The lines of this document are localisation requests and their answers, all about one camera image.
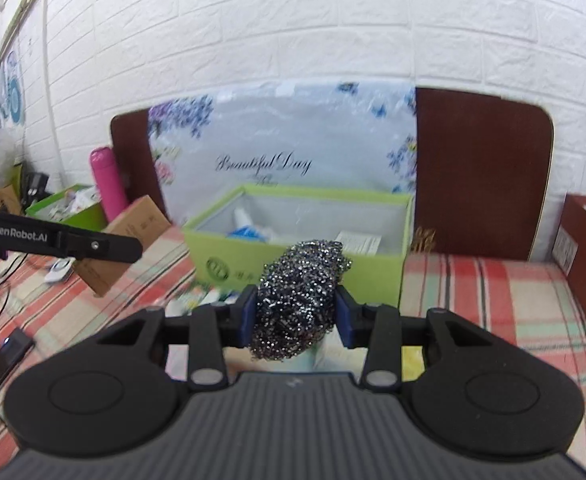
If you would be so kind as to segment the steel wool scourer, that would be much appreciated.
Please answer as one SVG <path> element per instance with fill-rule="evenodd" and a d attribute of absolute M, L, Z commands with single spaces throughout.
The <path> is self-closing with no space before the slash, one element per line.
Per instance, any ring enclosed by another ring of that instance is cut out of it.
<path fill-rule="evenodd" d="M 267 264 L 257 287 L 253 357 L 293 359 L 322 341 L 334 326 L 336 288 L 350 267 L 337 240 L 297 243 Z"/>

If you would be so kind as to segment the orange gold box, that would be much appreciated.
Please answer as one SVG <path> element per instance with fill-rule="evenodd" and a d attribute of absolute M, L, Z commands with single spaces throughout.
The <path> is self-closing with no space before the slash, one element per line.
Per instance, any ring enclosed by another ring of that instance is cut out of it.
<path fill-rule="evenodd" d="M 74 269 L 96 296 L 103 297 L 170 227 L 154 200 L 143 196 L 99 232 L 100 247 L 78 259 Z"/>

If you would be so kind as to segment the white medicine box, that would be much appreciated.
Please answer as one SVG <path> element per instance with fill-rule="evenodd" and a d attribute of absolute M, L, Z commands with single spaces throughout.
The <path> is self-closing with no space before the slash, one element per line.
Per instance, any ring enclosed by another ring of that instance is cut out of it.
<path fill-rule="evenodd" d="M 335 240 L 342 244 L 343 252 L 374 256 L 378 253 L 382 238 L 370 233 L 340 231 Z"/>

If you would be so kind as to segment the blue tissue pack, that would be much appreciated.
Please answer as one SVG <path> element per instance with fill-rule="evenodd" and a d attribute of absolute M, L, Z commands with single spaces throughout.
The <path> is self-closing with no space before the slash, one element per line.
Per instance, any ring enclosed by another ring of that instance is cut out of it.
<path fill-rule="evenodd" d="M 238 240 L 256 240 L 261 243 L 271 243 L 278 236 L 272 229 L 262 228 L 261 226 L 241 226 L 228 234 L 229 238 Z"/>

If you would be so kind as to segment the white round-button device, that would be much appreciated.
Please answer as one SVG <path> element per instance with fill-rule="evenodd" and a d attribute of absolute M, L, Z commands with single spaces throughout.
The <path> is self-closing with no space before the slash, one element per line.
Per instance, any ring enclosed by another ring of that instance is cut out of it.
<path fill-rule="evenodd" d="M 72 275 L 74 263 L 74 258 L 56 259 L 44 277 L 43 283 L 53 285 L 65 282 Z"/>

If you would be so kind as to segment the plaid bed sheet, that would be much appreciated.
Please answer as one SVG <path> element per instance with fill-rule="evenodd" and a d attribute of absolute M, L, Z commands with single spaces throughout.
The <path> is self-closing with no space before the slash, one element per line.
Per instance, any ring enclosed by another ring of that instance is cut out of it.
<path fill-rule="evenodd" d="M 13 254 L 0 262 L 0 342 L 19 327 L 35 341 L 20 368 L 26 370 L 102 327 L 144 307 L 183 298 L 202 302 L 207 287 L 177 229 L 145 252 L 103 298 L 80 278 L 48 286 L 52 261 Z M 586 404 L 586 319 L 552 263 L 443 255 L 413 255 L 404 266 L 400 310 L 418 316 L 447 308 L 562 370 L 581 388 Z M 586 467 L 586 412 L 570 455 Z"/>

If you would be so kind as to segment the large green open box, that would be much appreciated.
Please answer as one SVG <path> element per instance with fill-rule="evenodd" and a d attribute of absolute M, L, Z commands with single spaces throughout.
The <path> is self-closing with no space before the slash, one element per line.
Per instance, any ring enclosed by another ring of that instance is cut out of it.
<path fill-rule="evenodd" d="M 351 267 L 343 284 L 359 302 L 399 304 L 402 271 L 412 239 L 413 196 L 338 188 L 246 184 L 183 226 L 196 278 L 223 289 L 259 282 L 266 264 L 306 240 L 335 240 L 340 231 L 382 238 L 374 256 L 344 252 Z M 271 243 L 238 240 L 241 226 L 261 226 Z"/>

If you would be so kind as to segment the small green tray box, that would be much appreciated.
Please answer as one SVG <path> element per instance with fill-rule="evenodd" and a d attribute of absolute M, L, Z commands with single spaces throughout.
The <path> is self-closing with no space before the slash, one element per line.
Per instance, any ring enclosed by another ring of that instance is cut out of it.
<path fill-rule="evenodd" d="M 29 206 L 26 216 L 89 231 L 102 231 L 107 226 L 95 185 L 76 184 L 66 188 Z"/>

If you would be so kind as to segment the pink thermos bottle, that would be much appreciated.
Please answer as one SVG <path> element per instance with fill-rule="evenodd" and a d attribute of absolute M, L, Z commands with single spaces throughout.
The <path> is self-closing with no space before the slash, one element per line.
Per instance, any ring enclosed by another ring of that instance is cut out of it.
<path fill-rule="evenodd" d="M 93 179 L 101 196 L 107 221 L 114 221 L 129 205 L 113 150 L 96 148 L 89 156 Z"/>

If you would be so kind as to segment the black phone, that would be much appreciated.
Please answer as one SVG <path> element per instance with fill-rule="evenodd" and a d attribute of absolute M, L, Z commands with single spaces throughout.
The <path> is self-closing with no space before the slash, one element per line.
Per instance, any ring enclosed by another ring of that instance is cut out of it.
<path fill-rule="evenodd" d="M 16 328 L 0 342 L 0 388 L 8 376 L 35 347 L 35 341 L 20 328 Z"/>

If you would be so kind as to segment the dark wooden headboard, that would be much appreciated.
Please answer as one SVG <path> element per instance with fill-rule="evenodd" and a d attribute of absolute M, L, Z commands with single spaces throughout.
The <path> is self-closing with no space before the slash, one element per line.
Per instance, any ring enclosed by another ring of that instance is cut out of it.
<path fill-rule="evenodd" d="M 414 198 L 422 247 L 526 259 L 549 181 L 549 114 L 500 96 L 415 89 L 416 188 L 404 194 Z M 148 111 L 153 106 L 115 116 L 110 138 L 128 197 L 150 196 L 167 214 L 148 145 Z"/>

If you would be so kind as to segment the floral plastic pillow bag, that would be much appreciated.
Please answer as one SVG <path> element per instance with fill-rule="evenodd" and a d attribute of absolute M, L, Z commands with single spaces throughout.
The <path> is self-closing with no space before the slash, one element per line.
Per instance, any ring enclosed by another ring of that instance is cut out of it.
<path fill-rule="evenodd" d="M 183 224 L 244 184 L 412 193 L 417 111 L 401 79 L 242 84 L 151 107 L 148 145 Z"/>

